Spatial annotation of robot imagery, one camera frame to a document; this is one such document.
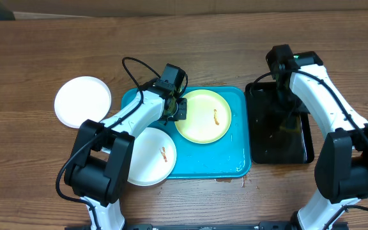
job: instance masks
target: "cream colored plate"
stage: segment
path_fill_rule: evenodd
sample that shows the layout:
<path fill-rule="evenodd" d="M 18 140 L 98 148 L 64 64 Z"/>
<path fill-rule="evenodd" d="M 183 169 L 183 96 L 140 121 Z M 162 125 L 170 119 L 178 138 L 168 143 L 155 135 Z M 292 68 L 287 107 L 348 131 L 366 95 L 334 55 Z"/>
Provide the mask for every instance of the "cream colored plate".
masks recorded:
<path fill-rule="evenodd" d="M 184 138 L 198 144 L 208 144 L 224 136 L 231 124 L 231 109 L 222 96 L 210 90 L 198 89 L 183 98 L 187 99 L 187 118 L 175 124 Z"/>

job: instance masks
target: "black cable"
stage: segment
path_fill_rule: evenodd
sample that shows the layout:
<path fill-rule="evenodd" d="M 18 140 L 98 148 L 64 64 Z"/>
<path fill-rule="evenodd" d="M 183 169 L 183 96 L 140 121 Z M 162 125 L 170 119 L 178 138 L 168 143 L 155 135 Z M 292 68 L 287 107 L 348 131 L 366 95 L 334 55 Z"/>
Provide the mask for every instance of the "black cable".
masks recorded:
<path fill-rule="evenodd" d="M 96 210 L 95 207 L 89 202 L 89 201 L 85 201 L 83 199 L 77 199 L 77 198 L 72 198 L 69 197 L 67 195 L 64 195 L 60 189 L 60 182 L 61 182 L 61 178 L 62 178 L 62 174 L 64 173 L 65 169 L 68 167 L 68 165 L 70 164 L 70 162 L 85 148 L 87 148 L 88 146 L 90 146 L 91 144 L 96 143 L 97 140 L 99 140 L 100 138 L 102 138 L 104 136 L 104 134 L 106 134 L 107 132 L 109 132 L 112 128 L 114 128 L 115 126 L 117 126 L 118 124 L 120 124 L 122 121 L 124 121 L 127 117 L 129 117 L 130 115 L 132 115 L 143 103 L 143 99 L 144 99 L 144 95 L 143 92 L 140 88 L 139 83 L 134 79 L 133 75 L 130 73 L 130 71 L 128 70 L 125 61 L 126 60 L 132 60 L 132 61 L 136 61 L 142 65 L 144 65 L 145 67 L 147 67 L 149 70 L 151 70 L 155 75 L 157 75 L 157 77 L 161 77 L 160 74 L 158 74 L 154 69 L 152 69 L 152 67 L 148 66 L 146 63 L 134 58 L 134 57 L 124 57 L 121 60 L 121 64 L 123 65 L 123 68 L 126 70 L 126 73 L 130 76 L 130 78 L 133 80 L 134 84 L 137 86 L 137 89 L 139 89 L 140 92 L 140 101 L 139 103 L 131 110 L 129 111 L 127 114 L 125 114 L 123 117 L 119 118 L 115 123 L 109 125 L 108 127 L 106 127 L 103 132 L 100 132 L 98 135 L 96 135 L 94 138 L 92 138 L 90 141 L 88 141 L 85 145 L 83 145 L 78 151 L 76 151 L 75 154 L 73 154 L 72 157 L 70 157 L 65 164 L 63 164 L 61 170 L 59 170 L 59 173 L 57 174 L 57 178 L 56 178 L 56 192 L 59 195 L 59 197 L 67 200 L 67 201 L 72 201 L 72 202 L 76 202 L 76 203 L 82 203 L 85 204 L 87 206 L 89 206 L 89 210 L 92 211 L 93 214 L 93 220 L 95 222 L 95 226 L 98 230 L 101 230 L 100 225 L 98 223 L 98 219 L 97 219 L 97 214 L 96 214 Z"/>
<path fill-rule="evenodd" d="M 180 98 L 181 96 L 183 96 L 185 90 L 187 89 L 187 85 L 188 85 L 188 75 L 185 74 L 185 86 L 183 88 L 183 90 L 181 90 L 181 92 L 179 93 L 178 97 Z"/>
<path fill-rule="evenodd" d="M 337 95 L 335 94 L 335 92 L 331 89 L 331 87 L 326 84 L 324 82 L 324 80 L 321 80 L 319 78 L 317 78 L 316 76 L 307 73 L 307 72 L 303 72 L 300 70 L 290 70 L 288 72 L 294 72 L 294 73 L 300 73 L 302 75 L 305 75 L 307 77 L 310 77 L 311 79 L 317 81 L 319 84 L 321 84 L 323 87 L 325 87 L 327 89 L 327 91 L 330 93 L 330 95 L 333 97 L 333 99 L 336 101 L 336 104 L 339 106 L 340 110 L 343 112 L 343 114 L 345 115 L 346 119 L 349 121 L 350 125 L 353 126 L 353 128 L 355 128 L 355 130 L 360 134 L 361 138 L 365 141 L 367 147 L 368 147 L 368 138 L 365 136 L 365 134 L 362 132 L 362 130 L 358 127 L 358 125 L 353 121 L 353 118 L 351 117 L 351 115 L 347 112 L 347 110 L 344 108 L 342 102 L 339 100 L 339 98 L 337 97 Z M 261 79 L 263 79 L 266 76 L 271 75 L 272 73 L 266 73 L 260 77 L 258 77 L 254 83 L 252 84 L 251 89 L 253 89 L 254 85 L 260 81 Z M 335 215 L 325 224 L 323 230 L 327 230 L 329 228 L 329 225 L 332 224 L 333 222 L 335 222 L 335 220 L 337 220 L 339 218 L 339 216 L 341 215 L 342 212 L 347 211 L 349 208 L 355 208 L 355 209 L 359 209 L 359 210 L 364 210 L 364 211 L 368 211 L 368 207 L 364 207 L 364 206 L 360 206 L 360 205 L 344 205 L 342 206 L 342 208 L 340 208 Z"/>

